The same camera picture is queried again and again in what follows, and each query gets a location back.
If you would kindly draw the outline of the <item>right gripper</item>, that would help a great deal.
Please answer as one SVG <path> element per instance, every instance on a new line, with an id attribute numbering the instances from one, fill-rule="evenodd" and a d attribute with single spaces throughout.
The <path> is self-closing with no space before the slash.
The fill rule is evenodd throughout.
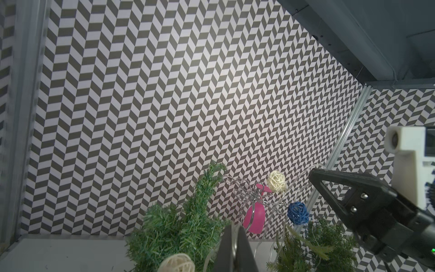
<path id="1" fill-rule="evenodd" d="M 435 267 L 435 217 L 400 202 L 388 206 L 398 193 L 387 182 L 369 173 L 318 168 L 308 178 L 365 250 L 385 262 L 401 256 Z M 339 200 L 328 184 L 350 189 Z"/>

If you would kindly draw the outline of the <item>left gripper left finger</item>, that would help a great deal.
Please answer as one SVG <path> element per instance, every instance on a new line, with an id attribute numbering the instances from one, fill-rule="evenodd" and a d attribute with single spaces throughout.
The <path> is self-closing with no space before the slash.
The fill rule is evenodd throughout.
<path id="1" fill-rule="evenodd" d="M 214 261 L 214 272 L 233 272 L 233 224 L 225 227 L 220 246 Z"/>

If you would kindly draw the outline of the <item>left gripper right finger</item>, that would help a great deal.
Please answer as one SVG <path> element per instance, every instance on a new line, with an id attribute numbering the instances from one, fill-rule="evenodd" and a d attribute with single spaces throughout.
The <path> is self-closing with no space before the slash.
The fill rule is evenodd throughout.
<path id="1" fill-rule="evenodd" d="M 236 271 L 259 272 L 245 229 L 239 227 L 236 233 Z"/>

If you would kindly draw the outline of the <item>blue and white ball garland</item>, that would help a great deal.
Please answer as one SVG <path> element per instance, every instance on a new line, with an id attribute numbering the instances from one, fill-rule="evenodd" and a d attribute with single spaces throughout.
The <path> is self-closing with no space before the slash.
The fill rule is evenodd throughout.
<path id="1" fill-rule="evenodd" d="M 284 192 L 287 189 L 284 174 L 273 171 L 269 174 L 266 183 L 272 193 Z M 158 272 L 194 272 L 196 266 L 193 260 L 184 253 L 178 253 L 166 258 L 159 266 Z"/>

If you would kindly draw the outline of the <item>light green christmas tree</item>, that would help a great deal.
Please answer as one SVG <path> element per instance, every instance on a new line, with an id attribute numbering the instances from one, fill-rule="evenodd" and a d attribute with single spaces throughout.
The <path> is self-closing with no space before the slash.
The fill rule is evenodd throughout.
<path id="1" fill-rule="evenodd" d="M 275 260 L 267 263 L 269 272 L 355 272 L 355 238 L 342 224 L 321 218 L 308 223 L 300 234 L 285 227 L 276 237 Z"/>

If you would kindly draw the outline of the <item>pink plastic wine glass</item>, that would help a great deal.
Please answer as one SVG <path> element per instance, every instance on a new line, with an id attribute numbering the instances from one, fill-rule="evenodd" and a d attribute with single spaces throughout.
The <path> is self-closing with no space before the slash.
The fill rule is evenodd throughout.
<path id="1" fill-rule="evenodd" d="M 248 232 L 259 235 L 262 233 L 266 223 L 266 210 L 263 196 L 271 193 L 271 189 L 265 184 L 255 185 L 254 202 L 248 208 L 242 226 Z"/>

